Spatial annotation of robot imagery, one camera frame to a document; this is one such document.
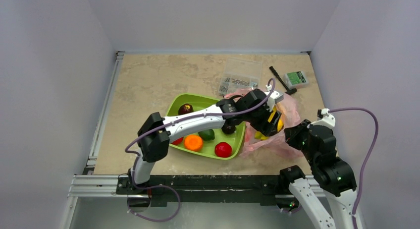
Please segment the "yellow fake banana bunch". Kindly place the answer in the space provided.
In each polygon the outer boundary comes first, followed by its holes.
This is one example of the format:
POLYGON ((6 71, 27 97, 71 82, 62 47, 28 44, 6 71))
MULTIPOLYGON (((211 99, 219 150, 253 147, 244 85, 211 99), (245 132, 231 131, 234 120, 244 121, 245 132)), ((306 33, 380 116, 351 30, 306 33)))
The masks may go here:
POLYGON ((281 116, 282 112, 280 111, 280 108, 278 105, 274 105, 270 114, 256 124, 254 138, 266 140, 279 133, 284 126, 281 116))

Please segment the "pink plastic bag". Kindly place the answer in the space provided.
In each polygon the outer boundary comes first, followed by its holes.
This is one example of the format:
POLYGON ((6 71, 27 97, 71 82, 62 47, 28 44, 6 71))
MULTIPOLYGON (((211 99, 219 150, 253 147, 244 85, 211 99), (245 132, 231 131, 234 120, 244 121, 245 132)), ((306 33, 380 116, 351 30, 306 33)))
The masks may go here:
MULTIPOLYGON (((284 99, 276 107, 282 113, 281 120, 285 128, 294 127, 301 122, 298 113, 298 103, 291 96, 284 95, 284 99)), ((247 157, 251 153, 262 150, 268 150, 287 159, 295 159, 303 156, 301 151, 290 147, 286 143, 283 130, 269 138, 264 136, 262 138, 256 138, 257 131, 248 122, 245 123, 245 127, 244 142, 240 153, 241 157, 247 157)))

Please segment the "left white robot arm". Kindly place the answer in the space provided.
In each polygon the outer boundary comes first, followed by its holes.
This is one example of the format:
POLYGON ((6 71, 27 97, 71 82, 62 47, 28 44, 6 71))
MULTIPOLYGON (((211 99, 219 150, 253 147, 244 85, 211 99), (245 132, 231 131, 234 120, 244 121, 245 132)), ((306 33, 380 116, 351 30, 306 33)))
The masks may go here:
POLYGON ((245 96, 222 99, 203 110, 177 116, 161 116, 156 112, 147 118, 138 131, 137 138, 129 144, 137 144, 137 158, 130 170, 128 187, 136 194, 146 191, 155 162, 168 153, 170 143, 203 130, 237 126, 243 122, 252 125, 264 136, 280 131, 280 111, 276 105, 284 95, 271 89, 264 92, 255 89, 245 96))

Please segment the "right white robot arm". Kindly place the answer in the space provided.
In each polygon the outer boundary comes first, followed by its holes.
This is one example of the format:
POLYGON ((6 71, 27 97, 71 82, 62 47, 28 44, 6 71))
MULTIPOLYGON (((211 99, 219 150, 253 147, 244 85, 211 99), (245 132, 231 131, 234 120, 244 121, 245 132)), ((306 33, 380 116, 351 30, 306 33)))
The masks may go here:
POLYGON ((357 184, 350 165, 337 156, 334 127, 335 118, 332 116, 314 122, 306 119, 299 125, 284 129, 286 143, 304 154, 332 213, 329 214, 315 196, 298 166, 281 170, 277 186, 294 195, 317 229, 353 229, 358 218, 352 212, 357 184))

